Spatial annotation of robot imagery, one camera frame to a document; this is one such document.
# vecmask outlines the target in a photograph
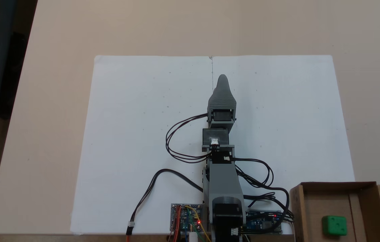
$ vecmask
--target paper sheet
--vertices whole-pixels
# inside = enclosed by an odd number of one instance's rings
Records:
[[[174,160],[164,147],[167,130],[206,112],[220,74],[237,101],[230,133],[236,156],[266,161],[275,187],[302,181],[354,181],[333,60],[304,56],[98,56],[95,58],[78,182],[74,233],[125,233],[154,173],[175,169],[202,186],[203,164]],[[201,154],[205,120],[183,127],[170,142]],[[259,164],[240,162],[264,179]],[[260,195],[241,180],[244,194]],[[277,193],[285,203],[285,195]],[[164,173],[136,214],[133,234],[169,233],[171,203],[201,203],[202,193]],[[258,202],[257,209],[278,210]],[[291,228],[283,224],[285,234]]]

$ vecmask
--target blue circuit board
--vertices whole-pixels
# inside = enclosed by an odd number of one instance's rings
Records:
[[[247,212],[247,216],[255,216],[261,213],[265,212],[272,212],[267,210],[250,210]],[[262,229],[268,229],[270,228],[274,222],[278,221],[278,216],[269,216],[269,217],[263,217],[254,219],[251,221],[247,221],[247,229],[253,229],[253,230],[262,230]],[[281,225],[279,225],[275,230],[272,232],[273,234],[282,234],[282,228]]]
[[[196,219],[197,217],[194,214],[194,211],[190,209],[190,213],[188,213],[188,209],[185,208],[185,206],[189,206],[194,208],[194,210],[197,211],[197,214],[199,218],[202,217],[202,204],[177,204],[172,203],[170,205],[170,230],[175,230],[176,225],[176,210],[178,207],[181,207],[181,213],[180,213],[180,230],[183,234],[185,230],[187,232],[194,232],[194,231],[202,231],[202,227],[200,226],[199,221]]]

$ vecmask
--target green dice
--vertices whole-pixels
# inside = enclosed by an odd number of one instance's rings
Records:
[[[323,233],[328,236],[347,235],[347,219],[344,216],[324,216]]]

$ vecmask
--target table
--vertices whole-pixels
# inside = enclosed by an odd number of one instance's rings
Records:
[[[0,233],[70,233],[96,55],[331,54],[356,180],[380,184],[380,1],[39,0],[0,167]]]

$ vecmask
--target cardboard box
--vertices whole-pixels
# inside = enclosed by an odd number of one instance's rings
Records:
[[[380,242],[380,185],[303,182],[291,189],[296,242]],[[346,236],[323,234],[322,217],[344,216]]]

